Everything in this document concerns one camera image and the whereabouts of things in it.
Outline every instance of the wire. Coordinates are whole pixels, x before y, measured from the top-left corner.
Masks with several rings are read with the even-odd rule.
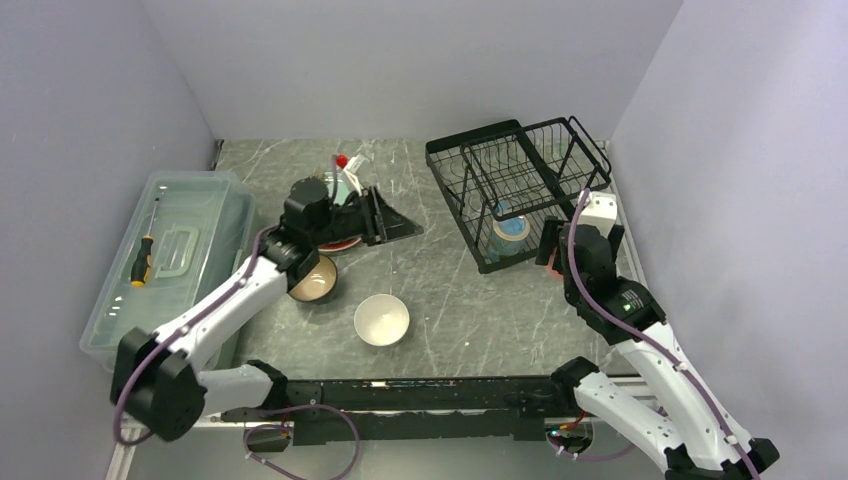
[[[586,411],[585,410],[580,412],[580,415],[577,416],[577,420],[575,420],[571,423],[564,423],[564,424],[559,426],[559,429],[565,430],[566,432],[570,432],[571,430],[574,430],[575,428],[577,428],[577,426],[580,425],[580,422],[582,422],[584,418],[586,418]]]
[[[662,415],[662,416],[666,416],[665,409],[664,409],[664,408],[662,408],[662,407],[660,407],[660,409],[659,409],[659,410],[657,410],[657,413],[658,413],[658,414],[660,414],[660,415]],[[593,435],[592,435],[592,436],[594,437],[594,425],[593,425],[593,428],[592,428],[592,432],[593,432]],[[584,436],[585,436],[585,437],[588,437],[588,436],[589,436],[589,432],[588,432],[588,431],[586,431],[586,433],[584,434]],[[553,440],[551,440],[550,438],[548,438],[548,442],[551,444],[551,446],[552,446],[552,447],[554,447],[554,450],[556,450],[558,454],[560,454],[560,453],[561,453],[561,452],[560,452],[560,450],[559,450],[559,448],[557,447],[557,444],[556,444]],[[589,449],[592,445],[594,445],[594,443],[595,443],[595,441],[594,441],[594,438],[593,438],[593,439],[592,439],[592,443],[590,443],[588,446],[586,446],[586,447],[584,447],[584,448],[580,449],[580,450],[579,450],[579,451],[577,451],[577,452],[574,452],[574,453],[572,454],[572,459],[573,459],[573,460],[576,460],[576,461],[578,461],[578,462],[586,462],[586,463],[611,462],[611,461],[614,461],[614,460],[618,460],[619,458],[624,458],[624,457],[626,457],[627,455],[630,455],[630,453],[632,453],[634,450],[636,450],[636,445],[634,445],[634,444],[630,443],[630,444],[628,444],[626,447],[624,447],[624,449],[622,449],[620,452],[618,452],[618,453],[613,453],[613,454],[610,454],[610,455],[598,455],[598,456],[593,456],[593,455],[581,455],[583,452],[585,452],[586,450],[588,450],[588,449]]]
[[[127,408],[127,400],[129,399],[130,392],[132,392],[135,387],[136,382],[141,377],[144,370],[153,363],[153,359],[155,359],[160,353],[165,351],[168,347],[173,345],[180,337],[184,335],[188,335],[189,331],[192,327],[203,321],[210,313],[217,310],[221,305],[223,305],[227,300],[232,298],[233,295],[237,291],[239,291],[244,285],[247,285],[247,279],[253,275],[253,270],[256,269],[256,263],[259,261],[259,246],[262,243],[262,239],[265,235],[271,230],[276,229],[278,226],[273,225],[269,227],[265,227],[256,234],[256,238],[253,240],[253,251],[250,255],[250,260],[247,264],[247,269],[244,271],[244,275],[233,283],[233,285],[224,291],[218,298],[213,300],[209,305],[206,306],[203,310],[194,315],[194,317],[188,319],[183,324],[182,328],[178,328],[174,331],[170,336],[166,339],[162,340],[150,353],[144,357],[144,359],[139,362],[138,366],[135,367],[130,377],[127,379],[127,382],[124,384],[123,389],[121,390],[121,394],[118,395],[118,401],[115,402],[115,417],[112,419],[112,436],[115,437],[115,441],[125,447],[134,447],[139,445],[140,443],[146,441],[150,437],[153,436],[153,432],[148,430],[141,434],[135,440],[127,440],[121,435],[121,417],[124,414],[124,410]]]
[[[359,196],[359,193],[357,193],[355,190],[353,192],[350,192],[349,194],[347,194],[347,198],[345,198],[344,203],[342,203],[342,206],[339,207],[339,208],[344,208],[344,207],[350,205],[350,203],[353,202],[356,199],[356,197],[358,197],[358,196]]]
[[[290,416],[291,416],[291,412],[286,412],[286,414],[283,415],[283,419],[280,420],[280,425],[285,426],[287,423],[289,423],[289,417]],[[289,435],[289,433],[290,432],[288,431],[288,429],[282,429],[282,434],[283,434],[284,437],[291,438],[291,435]]]
[[[554,247],[553,253],[551,253],[551,258],[548,260],[548,264],[545,265],[545,271],[548,272],[554,280],[562,281],[562,274],[554,270],[554,261],[556,260],[556,256],[559,254],[558,249]]]
[[[330,194],[330,205],[336,202],[336,194],[339,193],[339,165],[336,163],[338,155],[330,155],[330,169],[333,172],[333,193]]]
[[[557,452],[557,456],[563,454],[563,452],[567,452],[569,455],[574,457],[575,455],[580,455],[585,452],[589,447],[592,446],[592,439],[588,436],[577,436],[577,435],[549,435],[548,443],[554,447]],[[572,452],[569,450],[570,448],[576,447],[577,450]]]
[[[347,426],[350,427],[350,431],[353,432],[353,440],[354,440],[353,459],[351,459],[350,463],[347,465],[347,467],[345,467],[344,470],[342,470],[342,472],[340,474],[338,474],[335,477],[330,479],[330,480],[341,480],[342,478],[346,477],[347,474],[349,474],[351,472],[351,470],[353,470],[353,467],[356,465],[356,462],[359,461],[359,457],[362,455],[362,440],[359,438],[359,431],[356,429],[356,425],[354,425],[353,420],[351,420],[349,416],[347,416],[343,411],[341,411],[341,410],[339,410],[335,407],[331,407],[329,405],[322,405],[320,403],[315,404],[315,405],[298,405],[296,407],[282,408],[280,410],[261,410],[260,412],[262,414],[266,414],[266,415],[281,415],[281,414],[289,414],[289,413],[292,413],[292,412],[297,412],[297,411],[300,411],[300,410],[313,410],[313,409],[326,410],[328,412],[335,413],[336,415],[342,417],[342,420],[344,420],[345,423],[347,423]],[[242,441],[242,443],[244,445],[244,451],[247,453],[247,456],[245,458],[251,458],[253,460],[256,460],[257,462],[261,463],[262,465],[265,465],[266,467],[270,468],[271,470],[274,470],[275,472],[277,472],[281,475],[285,475],[286,477],[289,477],[292,480],[306,480],[305,478],[298,477],[297,475],[289,472],[288,470],[283,469],[282,467],[280,467],[276,463],[268,461],[268,460],[266,460],[266,459],[260,457],[259,455],[250,451],[250,447],[248,446],[248,440],[250,439],[250,436],[253,434],[253,432],[256,432],[258,430],[273,430],[273,429],[280,429],[282,431],[290,430],[290,428],[282,426],[282,425],[277,425],[277,424],[272,424],[272,423],[264,423],[262,425],[258,425],[256,427],[253,427],[250,430],[248,430],[247,432],[245,432],[244,438],[243,438],[243,441]]]
[[[580,214],[583,212],[583,207],[586,206],[586,202],[589,200],[589,195],[591,191],[586,188],[583,190],[583,195],[581,195],[579,200],[577,201],[577,209],[574,211],[574,216],[571,219],[571,225],[568,228],[568,267],[571,271],[571,276],[574,279],[574,284],[577,286],[577,290],[580,291],[580,295],[586,300],[586,303],[592,307],[593,310],[598,312],[599,315],[604,317],[605,320],[612,323],[616,327],[624,330],[630,335],[644,341],[648,345],[654,347],[658,352],[660,352],[664,357],[668,359],[674,365],[675,369],[680,366],[681,361],[674,356],[667,348],[663,347],[659,342],[651,338],[649,335],[645,335],[638,329],[622,322],[615,316],[611,315],[609,312],[604,310],[586,289],[586,285],[583,284],[583,280],[580,278],[580,272],[577,270],[577,260],[574,257],[574,238],[577,233],[577,221],[580,218]],[[730,425],[727,424],[727,421],[724,419],[724,416],[721,414],[721,411],[716,405],[715,401],[712,399],[712,396],[707,392],[706,387],[698,380],[695,375],[686,369],[679,369],[687,380],[695,387],[695,390],[701,395],[704,402],[709,407],[713,416],[715,416],[716,421],[718,421],[719,427],[721,431],[725,434],[726,437],[732,437],[733,431],[730,429]],[[760,480],[760,474],[757,472],[757,468],[754,466],[754,463],[751,461],[751,458],[748,457],[748,454],[745,453],[745,450],[739,445],[738,442],[733,444],[734,450],[739,456],[742,458],[742,463],[745,464],[745,467],[748,469],[748,472],[751,474],[752,480]]]

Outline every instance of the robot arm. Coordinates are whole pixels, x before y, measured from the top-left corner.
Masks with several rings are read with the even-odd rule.
[[[306,277],[318,263],[318,245],[354,236],[379,245],[423,229],[374,187],[337,206],[321,180],[307,178],[292,186],[280,224],[267,232],[242,267],[192,309],[153,333],[133,329],[118,345],[110,398],[165,441],[184,435],[204,413],[288,403],[287,378],[260,361],[202,369],[259,310]]]
[[[592,193],[590,205],[601,203],[599,197],[608,200],[607,194]],[[644,411],[646,407],[639,408],[641,405],[622,392],[604,396],[602,389],[609,391],[612,382],[583,358],[558,369],[552,380],[573,389],[573,399],[581,408],[608,421],[667,472],[667,479],[743,479],[752,478],[751,467],[765,470],[778,458],[774,445],[767,439],[753,439],[716,400],[683,353],[665,313],[647,288],[616,274],[614,252],[618,245],[605,238],[611,231],[605,228],[609,209],[589,209],[585,216],[578,215],[573,244],[568,235],[571,225],[548,222],[543,233],[548,248],[541,249],[537,263],[546,263],[550,241],[555,238],[561,256],[554,268],[563,272],[566,300],[635,367],[669,418],[660,420],[658,415],[650,415]],[[596,305],[590,304],[570,269],[564,267],[572,249],[580,287],[588,291]],[[610,315],[618,322],[610,321]]]

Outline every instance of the clear plastic container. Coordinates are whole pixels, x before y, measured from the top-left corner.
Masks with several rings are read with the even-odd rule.
[[[152,268],[143,287],[130,267],[150,225]],[[256,199],[230,172],[155,172],[135,209],[85,328],[80,348],[107,370],[118,342],[134,327],[152,332],[180,316],[224,282],[249,249]],[[209,367],[232,361],[235,338]]]

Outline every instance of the black wire dish rack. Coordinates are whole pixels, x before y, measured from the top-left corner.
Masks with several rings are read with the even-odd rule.
[[[428,142],[426,155],[480,273],[535,257],[545,219],[570,219],[580,192],[607,188],[612,172],[575,117],[496,123]]]

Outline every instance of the gray wall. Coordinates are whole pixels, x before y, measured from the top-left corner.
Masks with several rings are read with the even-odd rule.
[[[109,377],[78,349],[147,175],[213,137],[137,0],[0,4],[0,477],[103,478]]]
[[[682,0],[144,0],[218,138],[609,138]]]
[[[848,5],[687,1],[613,139],[646,276],[783,459],[848,476]]]

